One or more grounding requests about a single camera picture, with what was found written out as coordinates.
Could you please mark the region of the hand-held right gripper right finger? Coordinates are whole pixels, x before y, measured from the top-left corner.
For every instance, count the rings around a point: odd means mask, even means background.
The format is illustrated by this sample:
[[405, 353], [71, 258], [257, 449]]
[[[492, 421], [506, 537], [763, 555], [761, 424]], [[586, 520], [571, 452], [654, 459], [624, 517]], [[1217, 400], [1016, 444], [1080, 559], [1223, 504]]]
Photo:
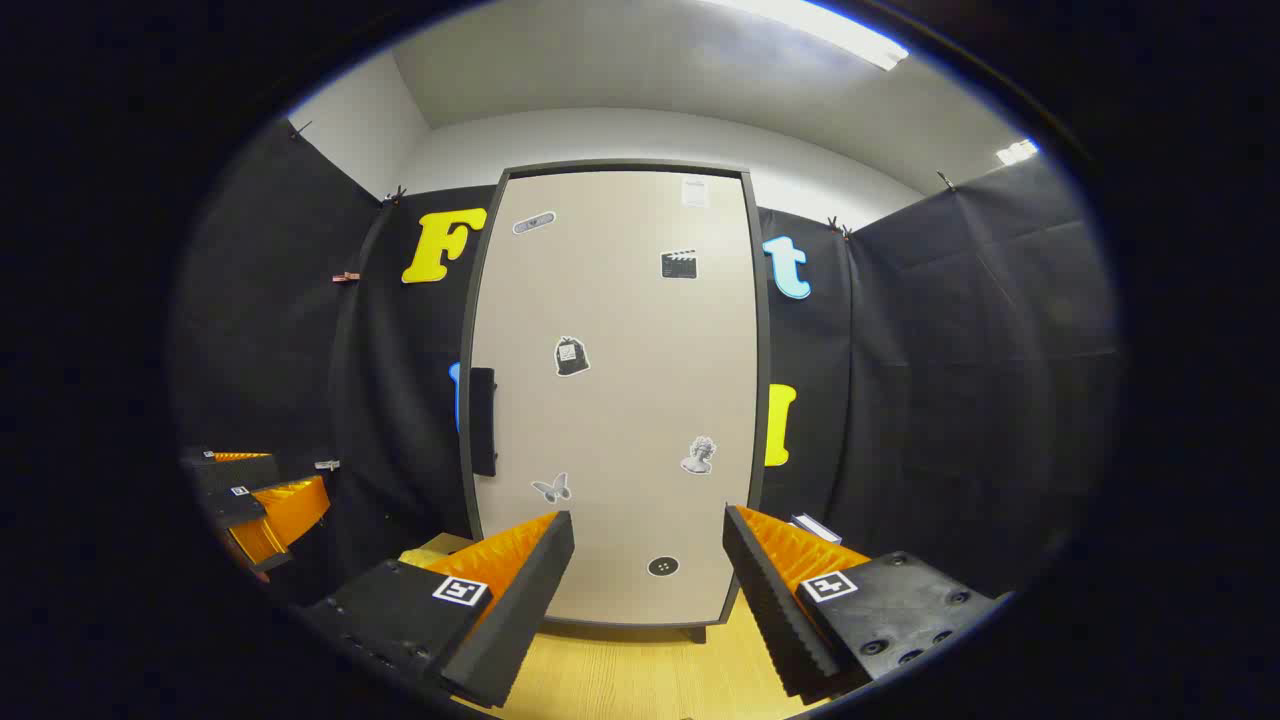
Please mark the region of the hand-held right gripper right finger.
[[833, 700], [937, 655], [1001, 606], [918, 556], [869, 559], [740, 505], [723, 547], [783, 689]]

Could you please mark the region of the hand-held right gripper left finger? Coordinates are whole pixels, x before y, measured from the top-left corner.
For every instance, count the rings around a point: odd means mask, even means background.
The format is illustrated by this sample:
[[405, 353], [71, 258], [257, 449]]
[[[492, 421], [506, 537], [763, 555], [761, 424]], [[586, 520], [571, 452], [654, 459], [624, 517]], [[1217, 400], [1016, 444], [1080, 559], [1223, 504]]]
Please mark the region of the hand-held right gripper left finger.
[[300, 616], [357, 666], [421, 700], [500, 707], [573, 551], [571, 515], [548, 512], [424, 568], [380, 562]]

